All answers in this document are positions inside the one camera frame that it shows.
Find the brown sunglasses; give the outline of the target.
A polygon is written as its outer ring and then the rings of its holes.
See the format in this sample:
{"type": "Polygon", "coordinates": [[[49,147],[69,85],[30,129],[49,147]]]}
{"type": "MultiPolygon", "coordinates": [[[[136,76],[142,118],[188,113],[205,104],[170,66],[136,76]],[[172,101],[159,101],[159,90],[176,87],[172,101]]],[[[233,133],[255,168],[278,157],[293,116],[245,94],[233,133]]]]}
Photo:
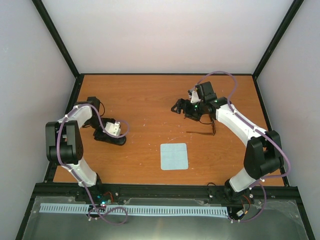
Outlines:
{"type": "Polygon", "coordinates": [[[187,130],[186,133],[211,137],[216,135],[216,123],[211,114],[203,115],[200,118],[199,123],[202,125],[201,128],[197,128],[196,130],[187,130]]]}

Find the black glasses case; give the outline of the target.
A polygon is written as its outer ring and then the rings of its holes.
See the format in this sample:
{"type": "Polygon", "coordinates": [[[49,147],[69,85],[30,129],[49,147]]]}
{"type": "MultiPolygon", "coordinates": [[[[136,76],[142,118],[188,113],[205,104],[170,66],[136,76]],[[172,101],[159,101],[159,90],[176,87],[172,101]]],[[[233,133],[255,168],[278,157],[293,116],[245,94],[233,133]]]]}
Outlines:
{"type": "Polygon", "coordinates": [[[115,137],[111,137],[111,136],[107,135],[104,132],[96,133],[94,135],[94,139],[96,141],[100,141],[100,142],[104,142],[104,143],[108,143],[108,144],[113,144],[113,145],[117,145],[117,146],[123,146],[127,141],[126,136],[123,136],[120,138],[115,138],[115,137]]]}

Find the light blue cleaning cloth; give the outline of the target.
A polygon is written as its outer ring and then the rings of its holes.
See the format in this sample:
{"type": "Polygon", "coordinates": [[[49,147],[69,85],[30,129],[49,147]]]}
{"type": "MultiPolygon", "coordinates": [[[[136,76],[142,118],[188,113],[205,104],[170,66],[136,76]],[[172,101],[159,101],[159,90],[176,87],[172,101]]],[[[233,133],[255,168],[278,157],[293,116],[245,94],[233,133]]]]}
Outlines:
{"type": "Polygon", "coordinates": [[[185,143],[163,143],[160,145],[160,168],[163,171],[187,170],[188,150],[185,143]]]}

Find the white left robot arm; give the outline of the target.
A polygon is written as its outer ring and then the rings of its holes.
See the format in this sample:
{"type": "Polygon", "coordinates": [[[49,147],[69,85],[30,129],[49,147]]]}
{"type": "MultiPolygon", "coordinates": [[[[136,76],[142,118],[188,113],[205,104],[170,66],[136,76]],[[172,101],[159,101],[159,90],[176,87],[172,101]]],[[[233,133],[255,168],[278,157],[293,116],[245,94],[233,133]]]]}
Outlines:
{"type": "Polygon", "coordinates": [[[96,141],[118,146],[126,142],[126,137],[121,136],[120,123],[98,114],[102,105],[97,97],[90,96],[86,101],[76,102],[64,118],[45,125],[47,159],[66,169],[80,187],[86,186],[86,195],[95,202],[103,198],[104,188],[99,175],[84,159],[80,128],[92,127],[96,141]]]}

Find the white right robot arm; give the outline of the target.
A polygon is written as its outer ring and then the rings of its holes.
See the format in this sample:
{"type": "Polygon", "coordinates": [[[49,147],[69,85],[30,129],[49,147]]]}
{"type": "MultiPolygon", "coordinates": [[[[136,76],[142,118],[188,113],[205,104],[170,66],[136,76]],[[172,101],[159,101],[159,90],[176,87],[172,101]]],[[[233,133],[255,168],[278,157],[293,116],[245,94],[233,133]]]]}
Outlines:
{"type": "Polygon", "coordinates": [[[212,84],[197,84],[188,91],[189,99],[180,98],[171,107],[177,114],[199,122],[203,115],[218,121],[230,129],[244,144],[243,168],[224,184],[225,199],[232,203],[238,201],[258,181],[264,181],[284,166],[284,153],[280,135],[267,131],[240,113],[226,97],[217,97],[212,84]]]}

